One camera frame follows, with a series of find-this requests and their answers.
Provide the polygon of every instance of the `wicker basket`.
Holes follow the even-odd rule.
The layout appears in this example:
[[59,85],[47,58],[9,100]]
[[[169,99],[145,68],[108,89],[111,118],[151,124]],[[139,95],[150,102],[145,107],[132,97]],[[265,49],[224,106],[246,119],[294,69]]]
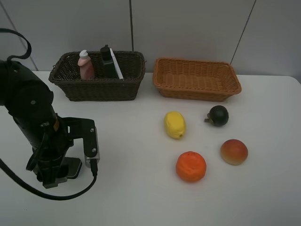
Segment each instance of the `wicker basket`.
[[224,62],[159,58],[153,83],[165,97],[224,101],[241,92],[231,65]]
[[145,73],[142,53],[114,51],[124,79],[105,77],[100,52],[89,52],[94,80],[80,78],[79,52],[64,54],[50,73],[49,81],[60,87],[71,101],[124,101],[136,98]]

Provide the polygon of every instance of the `orange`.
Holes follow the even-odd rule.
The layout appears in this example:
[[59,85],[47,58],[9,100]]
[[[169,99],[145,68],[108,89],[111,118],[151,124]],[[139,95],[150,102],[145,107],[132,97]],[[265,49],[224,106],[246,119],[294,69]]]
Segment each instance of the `orange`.
[[204,158],[196,152],[185,152],[180,155],[175,166],[176,173],[182,180],[188,182],[199,181],[205,176],[206,162]]

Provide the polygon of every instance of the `black cable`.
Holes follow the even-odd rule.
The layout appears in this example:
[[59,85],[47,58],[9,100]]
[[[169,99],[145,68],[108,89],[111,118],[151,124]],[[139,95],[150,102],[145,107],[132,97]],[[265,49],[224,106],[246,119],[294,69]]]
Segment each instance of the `black cable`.
[[93,181],[91,182],[91,184],[85,188],[84,190],[82,190],[81,192],[78,192],[76,194],[73,195],[69,195],[69,196],[54,196],[54,195],[50,195],[50,194],[46,194],[43,192],[40,192],[39,190],[31,187],[30,185],[28,185],[27,183],[25,183],[20,177],[18,177],[3,161],[2,159],[0,159],[0,168],[11,178],[13,179],[13,181],[15,181],[17,184],[19,184],[22,188],[24,188],[25,190],[39,196],[42,197],[44,199],[50,199],[50,200],[58,200],[58,201],[62,201],[62,200],[70,200],[70,199],[74,199],[79,197],[80,195],[86,193],[88,190],[90,190],[90,188],[95,184],[96,182],[96,178],[97,178],[97,160],[96,159],[91,159],[90,160],[90,165],[91,165],[91,171],[93,174]]
[[30,159],[28,160],[27,165],[26,165],[26,170],[33,171],[33,169],[38,164],[38,159],[43,154],[44,146],[47,145],[47,142],[48,142],[48,134],[47,134],[47,132],[45,131],[45,128],[44,128],[44,135],[43,135],[43,138],[42,138],[42,142],[41,142],[40,146],[35,150],[35,152],[32,153]]
[[8,29],[8,28],[0,28],[0,33],[15,34],[15,35],[23,38],[27,43],[27,50],[26,50],[26,53],[24,55],[22,55],[22,56],[11,55],[7,58],[7,61],[10,61],[12,58],[27,59],[30,56],[30,54],[32,53],[32,46],[30,45],[29,41],[22,34],[20,34],[19,32],[14,31],[14,30]]

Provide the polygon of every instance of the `fake fruit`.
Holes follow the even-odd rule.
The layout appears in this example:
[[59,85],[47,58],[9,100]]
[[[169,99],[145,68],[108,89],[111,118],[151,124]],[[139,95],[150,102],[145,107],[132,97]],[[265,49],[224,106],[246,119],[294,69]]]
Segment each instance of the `fake fruit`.
[[211,108],[207,117],[208,119],[205,119],[205,122],[209,122],[214,126],[223,126],[229,120],[229,114],[227,109],[221,105],[217,105]]
[[179,112],[169,112],[165,115],[164,126],[167,134],[175,139],[180,139],[186,132],[184,117]]
[[206,168],[204,158],[196,152],[181,154],[175,166],[176,173],[187,182],[196,182],[202,179],[205,176]]
[[238,166],[248,157],[248,149],[240,140],[227,140],[221,146],[221,157],[230,165]]

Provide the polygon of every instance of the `white wall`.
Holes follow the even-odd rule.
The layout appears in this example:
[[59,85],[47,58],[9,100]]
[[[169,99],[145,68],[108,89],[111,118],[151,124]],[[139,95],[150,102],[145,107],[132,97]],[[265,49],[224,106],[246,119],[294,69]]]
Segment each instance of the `white wall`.
[[258,0],[233,66],[238,74],[301,78],[301,1]]
[[230,62],[254,0],[132,0],[134,48],[159,57]]
[[[132,49],[129,0],[0,0],[32,44],[39,70],[82,49]],[[230,62],[237,74],[290,75],[301,80],[301,1],[132,0],[134,49],[148,72],[158,57]],[[0,27],[12,28],[0,8]],[[13,35],[0,35],[0,59],[22,54]],[[22,61],[34,70],[30,60]]]
[[66,52],[98,51],[105,44],[131,50],[127,0],[1,1],[17,30],[32,44],[32,58],[40,71],[51,70]]
[[[0,7],[0,27],[9,28],[13,30],[9,19],[5,15],[5,12]],[[14,34],[0,33],[0,60],[6,60],[10,55],[23,55],[26,49],[22,46],[19,38]],[[26,67],[35,70],[35,67],[30,59],[18,60]]]

